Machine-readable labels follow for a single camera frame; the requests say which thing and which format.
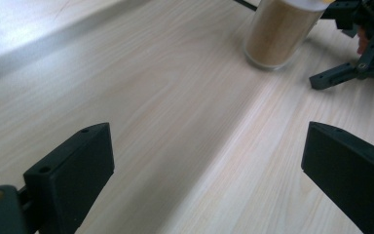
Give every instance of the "light wood surface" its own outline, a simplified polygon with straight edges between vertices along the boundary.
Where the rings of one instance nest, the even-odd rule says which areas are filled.
[[[300,167],[309,121],[374,144],[374,80],[310,88],[357,59],[333,21],[266,72],[245,61],[253,13],[233,1],[11,2],[0,184],[21,188],[55,147],[109,122],[115,174],[77,233],[360,233]]]

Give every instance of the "beige cup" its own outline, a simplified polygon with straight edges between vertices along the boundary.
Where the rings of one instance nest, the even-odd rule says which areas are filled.
[[[244,40],[247,59],[263,69],[279,69],[290,60],[327,5],[303,9],[289,0],[262,0]]]

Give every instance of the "wood grain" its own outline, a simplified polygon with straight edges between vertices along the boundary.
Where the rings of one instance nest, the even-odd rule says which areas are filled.
[[[253,13],[234,1],[49,9],[63,26],[0,48],[0,184],[21,188],[52,149],[109,122],[115,174],[77,233],[360,233],[300,168],[309,121],[374,144],[374,80],[310,88],[357,59],[333,21],[266,72],[245,61]]]

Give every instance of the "table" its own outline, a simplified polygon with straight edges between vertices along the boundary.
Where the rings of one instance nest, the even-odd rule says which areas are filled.
[[[0,184],[21,188],[109,122],[115,174],[77,233],[360,233],[300,167],[310,121],[374,144],[374,80],[308,80],[355,61],[357,38],[321,20],[262,71],[242,51],[252,15],[227,0],[0,0]]]

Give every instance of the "cylindrical container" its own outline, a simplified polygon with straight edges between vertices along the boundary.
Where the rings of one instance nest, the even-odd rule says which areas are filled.
[[[321,0],[262,0],[244,40],[247,59],[260,68],[281,68],[327,6]]]

